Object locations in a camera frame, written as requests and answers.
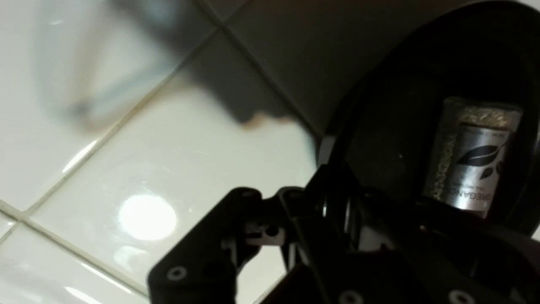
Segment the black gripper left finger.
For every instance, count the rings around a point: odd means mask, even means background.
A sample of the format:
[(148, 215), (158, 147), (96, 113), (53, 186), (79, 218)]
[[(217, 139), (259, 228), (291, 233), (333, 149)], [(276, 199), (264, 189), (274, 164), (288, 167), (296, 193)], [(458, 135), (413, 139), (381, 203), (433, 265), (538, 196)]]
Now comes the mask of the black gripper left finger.
[(150, 269), (150, 304), (236, 304), (236, 277), (261, 250), (244, 240), (261, 201), (251, 188), (229, 191)]

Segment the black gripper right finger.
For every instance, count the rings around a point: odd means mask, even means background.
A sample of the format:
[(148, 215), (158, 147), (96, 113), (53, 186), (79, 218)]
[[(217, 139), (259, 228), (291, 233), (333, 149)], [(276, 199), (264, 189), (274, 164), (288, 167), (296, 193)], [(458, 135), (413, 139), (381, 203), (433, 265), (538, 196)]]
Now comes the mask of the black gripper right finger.
[(328, 166), (278, 198), (286, 275), (263, 304), (540, 304), (538, 245), (472, 215)]

